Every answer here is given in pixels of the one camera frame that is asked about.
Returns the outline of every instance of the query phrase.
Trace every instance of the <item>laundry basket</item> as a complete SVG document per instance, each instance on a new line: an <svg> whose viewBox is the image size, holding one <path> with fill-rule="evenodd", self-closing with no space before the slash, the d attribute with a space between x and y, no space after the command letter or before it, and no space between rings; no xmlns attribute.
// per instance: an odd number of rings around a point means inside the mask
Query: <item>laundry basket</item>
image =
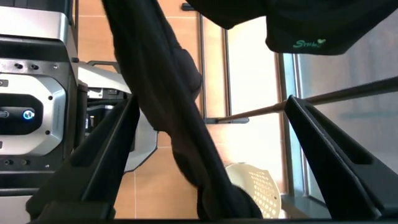
<svg viewBox="0 0 398 224"><path fill-rule="evenodd" d="M279 218L279 189L267 170L249 164L231 164L226 172L232 184L246 191L260 208L264 218Z"/></svg>

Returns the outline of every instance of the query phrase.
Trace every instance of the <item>black cloth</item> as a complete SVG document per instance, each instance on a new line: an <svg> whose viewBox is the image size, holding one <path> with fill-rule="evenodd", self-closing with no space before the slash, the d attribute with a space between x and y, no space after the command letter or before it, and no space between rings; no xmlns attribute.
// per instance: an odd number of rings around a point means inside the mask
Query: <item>black cloth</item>
<svg viewBox="0 0 398 224"><path fill-rule="evenodd" d="M261 218L250 196L229 181L194 102L201 75L178 44L158 2L102 2L122 76L150 124L170 135L179 169L198 189L199 218Z"/></svg>
<svg viewBox="0 0 398 224"><path fill-rule="evenodd" d="M398 8L396 0L187 0L224 29L266 16L277 53L340 55Z"/></svg>

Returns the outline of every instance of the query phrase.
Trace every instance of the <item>black garment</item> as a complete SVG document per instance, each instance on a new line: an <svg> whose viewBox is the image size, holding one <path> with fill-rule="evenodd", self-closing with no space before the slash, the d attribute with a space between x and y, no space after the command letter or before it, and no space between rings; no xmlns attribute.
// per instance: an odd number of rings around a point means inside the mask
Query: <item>black garment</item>
<svg viewBox="0 0 398 224"><path fill-rule="evenodd" d="M396 0L187 0L230 29L267 17L267 46L278 53L339 55L398 8Z"/></svg>
<svg viewBox="0 0 398 224"><path fill-rule="evenodd" d="M103 5L123 78L151 125L172 138L179 169L198 189L199 218L261 218L250 196L228 179L194 102L201 75L158 2L103 0Z"/></svg>

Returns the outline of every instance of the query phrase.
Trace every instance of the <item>machine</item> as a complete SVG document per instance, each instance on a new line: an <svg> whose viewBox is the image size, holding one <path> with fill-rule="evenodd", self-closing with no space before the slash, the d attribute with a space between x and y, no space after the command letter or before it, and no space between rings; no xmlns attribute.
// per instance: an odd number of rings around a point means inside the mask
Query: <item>machine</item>
<svg viewBox="0 0 398 224"><path fill-rule="evenodd" d="M131 94L120 74L79 62L77 4L0 1L0 223L28 222L30 196ZM125 171L156 145L141 116Z"/></svg>

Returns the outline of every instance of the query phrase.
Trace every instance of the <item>glowing blue button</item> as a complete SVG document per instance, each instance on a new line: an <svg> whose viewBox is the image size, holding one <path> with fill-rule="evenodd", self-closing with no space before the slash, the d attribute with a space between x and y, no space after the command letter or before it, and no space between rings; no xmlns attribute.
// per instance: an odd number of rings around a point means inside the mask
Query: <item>glowing blue button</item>
<svg viewBox="0 0 398 224"><path fill-rule="evenodd" d="M34 118L35 113L31 110L25 110L24 113L22 114L22 116L24 117L24 119L30 120L30 119Z"/></svg>

